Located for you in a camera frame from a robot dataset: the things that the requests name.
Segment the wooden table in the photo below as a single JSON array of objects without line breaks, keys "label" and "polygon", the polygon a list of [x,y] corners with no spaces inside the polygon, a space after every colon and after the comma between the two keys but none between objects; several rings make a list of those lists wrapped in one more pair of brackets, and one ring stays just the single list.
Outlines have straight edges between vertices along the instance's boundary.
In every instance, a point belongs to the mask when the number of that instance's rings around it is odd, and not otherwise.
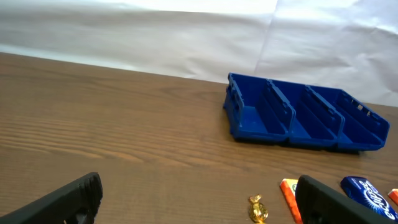
[{"label": "wooden table", "polygon": [[370,105],[391,123],[380,151],[265,146],[233,140],[225,88],[0,54],[0,215],[91,171],[104,188],[96,222],[115,224],[250,224],[257,193],[268,223],[294,223],[279,184],[301,174],[340,192],[347,175],[385,197],[398,188],[398,108]]}]

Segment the orange box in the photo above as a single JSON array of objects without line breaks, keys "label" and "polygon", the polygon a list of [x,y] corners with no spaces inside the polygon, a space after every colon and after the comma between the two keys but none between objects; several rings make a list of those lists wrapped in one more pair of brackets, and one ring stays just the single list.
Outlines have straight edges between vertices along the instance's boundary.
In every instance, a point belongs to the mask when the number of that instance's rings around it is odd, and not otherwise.
[{"label": "orange box", "polygon": [[398,205],[398,189],[392,189],[390,193],[388,193],[388,196]]},{"label": "orange box", "polygon": [[294,221],[297,224],[303,224],[295,196],[297,182],[298,180],[294,179],[283,179],[282,183],[280,183],[280,189],[285,195],[286,202],[289,205],[290,211],[292,212]]}]

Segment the white backdrop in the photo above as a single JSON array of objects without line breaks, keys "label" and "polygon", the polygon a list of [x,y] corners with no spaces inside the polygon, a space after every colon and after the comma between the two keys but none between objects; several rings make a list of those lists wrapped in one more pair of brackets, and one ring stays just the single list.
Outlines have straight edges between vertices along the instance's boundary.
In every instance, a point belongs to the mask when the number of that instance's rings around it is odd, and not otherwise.
[{"label": "white backdrop", "polygon": [[0,51],[214,82],[238,72],[398,106],[395,0],[276,1],[2,0]]}]

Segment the candy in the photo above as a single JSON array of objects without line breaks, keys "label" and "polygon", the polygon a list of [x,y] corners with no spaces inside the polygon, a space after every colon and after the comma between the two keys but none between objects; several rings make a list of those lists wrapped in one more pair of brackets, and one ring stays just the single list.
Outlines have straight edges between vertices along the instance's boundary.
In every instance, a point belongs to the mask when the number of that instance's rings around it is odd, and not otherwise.
[{"label": "candy", "polygon": [[295,198],[297,182],[298,180],[294,179],[283,179],[282,183],[280,183],[280,189],[285,195],[287,205],[289,206],[290,211],[292,212],[294,221],[297,224],[302,224],[303,221],[301,219],[301,215],[299,212],[299,208],[297,207],[297,202]]},{"label": "candy", "polygon": [[390,193],[388,193],[388,196],[398,205],[398,189],[392,189]]},{"label": "candy", "polygon": [[363,177],[345,177],[341,183],[341,188],[347,196],[358,203],[370,208],[376,213],[398,222],[398,214],[388,204],[386,199],[381,196],[379,191]]},{"label": "candy", "polygon": [[254,223],[264,224],[264,220],[268,217],[268,210],[260,203],[261,195],[256,195],[254,197],[249,197],[251,203],[249,209],[249,215]]}]

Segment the brown tabletop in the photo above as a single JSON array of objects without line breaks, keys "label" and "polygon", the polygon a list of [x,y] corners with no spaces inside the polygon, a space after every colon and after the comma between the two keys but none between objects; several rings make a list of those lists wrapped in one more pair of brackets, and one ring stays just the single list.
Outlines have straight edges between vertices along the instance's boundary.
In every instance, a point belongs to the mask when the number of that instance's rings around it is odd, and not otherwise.
[{"label": "brown tabletop", "polygon": [[347,175],[385,198],[398,188],[398,108],[369,105],[391,123],[376,152],[265,146],[231,137],[225,88],[0,54],[0,215],[91,171],[104,189],[96,223],[250,224],[257,193],[268,223],[294,223],[279,184],[302,174],[340,192]]}]

